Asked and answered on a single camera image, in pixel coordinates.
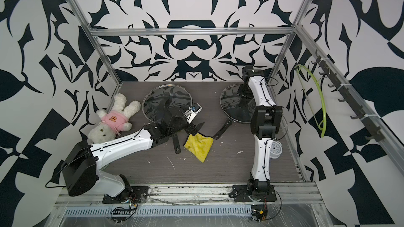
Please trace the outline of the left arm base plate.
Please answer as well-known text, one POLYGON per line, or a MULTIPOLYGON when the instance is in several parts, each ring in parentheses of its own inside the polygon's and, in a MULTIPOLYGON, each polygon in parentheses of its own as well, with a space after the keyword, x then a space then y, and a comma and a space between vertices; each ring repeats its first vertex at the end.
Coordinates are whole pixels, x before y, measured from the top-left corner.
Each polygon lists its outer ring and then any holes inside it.
POLYGON ((118 203, 138 203, 146 200, 148 197, 149 186, 131 186, 126 188, 122 193, 115 197, 111 197, 107 194, 103 197, 103 204, 118 204, 118 203))

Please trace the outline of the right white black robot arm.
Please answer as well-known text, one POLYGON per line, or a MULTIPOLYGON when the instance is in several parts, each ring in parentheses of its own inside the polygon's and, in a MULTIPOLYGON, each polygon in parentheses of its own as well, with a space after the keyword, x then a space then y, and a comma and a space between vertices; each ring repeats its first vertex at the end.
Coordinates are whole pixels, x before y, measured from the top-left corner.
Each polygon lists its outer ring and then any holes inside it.
POLYGON ((242 69, 242 73, 244 83, 238 92, 244 97, 253 98, 256 104, 250 122, 251 133, 255 140, 255 153, 248 181, 249 191, 269 193, 270 151, 280 129, 283 109, 273 101, 261 69, 247 65, 242 69))

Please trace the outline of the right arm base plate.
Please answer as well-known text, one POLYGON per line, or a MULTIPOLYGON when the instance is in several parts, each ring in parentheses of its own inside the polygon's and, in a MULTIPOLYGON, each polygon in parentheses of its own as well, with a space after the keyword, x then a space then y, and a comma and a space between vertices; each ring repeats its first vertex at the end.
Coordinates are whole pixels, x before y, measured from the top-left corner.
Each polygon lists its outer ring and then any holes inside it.
POLYGON ((233 185, 229 198, 235 202, 276 202, 278 200, 274 186, 267 190, 252 190, 248 185, 233 185))

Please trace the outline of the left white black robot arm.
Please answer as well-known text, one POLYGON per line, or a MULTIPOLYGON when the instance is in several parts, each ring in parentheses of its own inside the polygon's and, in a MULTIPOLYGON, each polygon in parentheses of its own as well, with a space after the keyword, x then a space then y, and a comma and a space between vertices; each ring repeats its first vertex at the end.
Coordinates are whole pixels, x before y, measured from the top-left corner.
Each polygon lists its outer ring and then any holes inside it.
POLYGON ((168 122, 152 123, 136 133, 100 144, 77 143, 62 164, 61 172, 68 195, 104 194, 123 202, 133 194, 127 178, 112 175, 102 168, 130 154, 166 143, 181 131, 196 135, 203 123, 195 125, 184 118, 170 118, 168 122))

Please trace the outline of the yellow cleaning cloth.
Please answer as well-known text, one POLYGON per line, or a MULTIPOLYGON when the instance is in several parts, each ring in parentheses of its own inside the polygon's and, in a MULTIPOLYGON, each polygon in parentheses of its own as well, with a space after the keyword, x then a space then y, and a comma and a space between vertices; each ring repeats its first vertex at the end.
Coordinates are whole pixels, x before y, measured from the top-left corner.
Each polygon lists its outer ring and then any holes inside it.
POLYGON ((184 148, 190 151, 200 162, 204 163, 213 142, 214 139, 212 137, 206 137, 200 133, 194 136, 190 134, 184 144, 184 148))

